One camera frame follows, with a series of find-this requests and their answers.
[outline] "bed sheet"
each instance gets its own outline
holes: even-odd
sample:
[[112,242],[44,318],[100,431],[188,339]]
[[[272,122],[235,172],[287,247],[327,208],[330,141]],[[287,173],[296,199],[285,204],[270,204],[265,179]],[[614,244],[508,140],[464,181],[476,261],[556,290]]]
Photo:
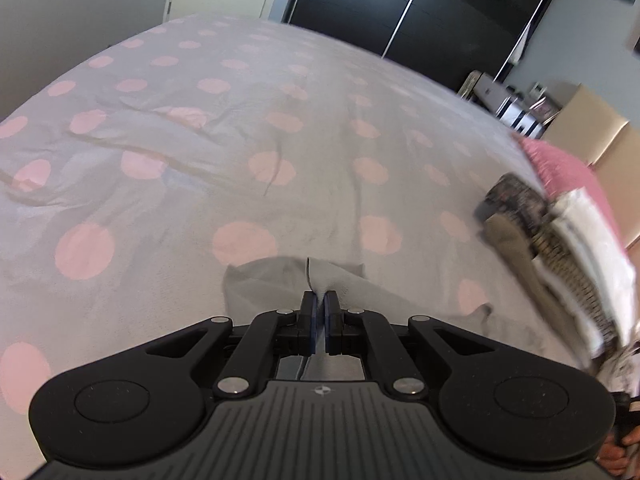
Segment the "bed sheet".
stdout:
[[295,27],[190,16],[80,64],[0,125],[0,476],[42,462],[48,377],[225,314],[226,267],[267,256],[364,264],[431,314],[490,302],[571,363],[479,235],[507,171],[540,188],[474,104]]

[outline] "finger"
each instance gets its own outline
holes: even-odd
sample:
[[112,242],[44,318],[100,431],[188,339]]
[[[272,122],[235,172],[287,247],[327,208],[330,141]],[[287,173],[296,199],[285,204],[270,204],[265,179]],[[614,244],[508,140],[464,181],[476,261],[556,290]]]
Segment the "finger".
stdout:
[[625,450],[618,446],[612,446],[611,444],[605,444],[600,449],[598,456],[605,460],[617,460],[625,455]]
[[631,433],[629,433],[625,438],[622,439],[622,444],[625,446],[630,446],[631,444],[637,444],[640,442],[640,426],[636,426],[633,428]]
[[611,471],[613,469],[626,469],[626,466],[629,465],[629,459],[628,458],[619,458],[618,460],[603,460],[603,459],[600,459],[598,462],[607,471]]

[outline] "bed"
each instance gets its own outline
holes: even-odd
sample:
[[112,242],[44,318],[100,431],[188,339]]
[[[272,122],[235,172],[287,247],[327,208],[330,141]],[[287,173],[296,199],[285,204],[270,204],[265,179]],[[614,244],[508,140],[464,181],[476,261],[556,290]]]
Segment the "bed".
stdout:
[[294,27],[190,16],[80,64],[0,125],[0,477],[43,460],[48,377],[227,314],[259,258],[362,264],[414,314],[490,303],[573,365],[474,216],[509,171],[541,189],[480,108]]

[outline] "silver door trim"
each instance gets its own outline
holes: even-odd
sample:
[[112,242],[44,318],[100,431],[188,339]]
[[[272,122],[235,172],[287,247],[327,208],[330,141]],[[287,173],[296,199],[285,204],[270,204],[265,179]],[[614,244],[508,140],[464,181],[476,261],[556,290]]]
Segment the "silver door trim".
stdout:
[[498,70],[498,72],[495,73],[495,77],[494,77],[494,81],[498,79],[498,76],[500,75],[500,72],[502,72],[502,70],[504,70],[504,67],[507,66],[507,63],[509,62],[509,58],[511,57],[511,54],[514,53],[514,51],[516,50],[516,47],[518,46],[518,44],[522,41],[522,37],[524,36],[525,31],[529,28],[529,26],[531,25],[531,23],[533,23],[533,18],[536,15],[536,12],[538,12],[538,9],[540,8],[540,6],[542,5],[542,2],[544,2],[545,0],[540,0],[538,3],[538,6],[536,7],[536,10],[533,11],[533,14],[531,15],[529,21],[527,22],[527,24],[524,26],[524,28],[522,29],[522,32],[520,33],[519,37],[518,37],[518,41],[516,41],[513,45],[513,48],[511,49],[509,55],[507,56],[507,59],[504,60],[504,63],[502,64],[502,66],[500,67],[500,70]]
[[402,16],[400,16],[400,21],[398,21],[398,24],[396,25],[396,30],[394,30],[394,33],[391,35],[391,38],[389,39],[389,43],[386,44],[385,51],[382,53],[382,56],[380,56],[380,57],[384,58],[386,56],[386,53],[389,51],[389,47],[391,46],[391,43],[393,42],[394,38],[396,37],[396,34],[398,33],[398,30],[400,29],[400,25],[402,25],[402,21],[404,20],[404,17],[406,16],[406,13],[409,10],[409,7],[413,3],[413,1],[414,0],[409,0],[409,2],[406,4],[406,7],[404,8],[404,11],[402,12]]

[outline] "pink pillow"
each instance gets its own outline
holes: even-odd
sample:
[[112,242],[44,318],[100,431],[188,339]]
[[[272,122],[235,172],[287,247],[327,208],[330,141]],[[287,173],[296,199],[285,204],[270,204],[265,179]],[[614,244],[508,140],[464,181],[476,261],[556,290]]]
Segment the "pink pillow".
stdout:
[[518,142],[538,173],[549,198],[555,200],[561,193],[585,188],[624,250],[620,229],[607,201],[607,195],[591,168],[573,155],[544,140],[519,137]]

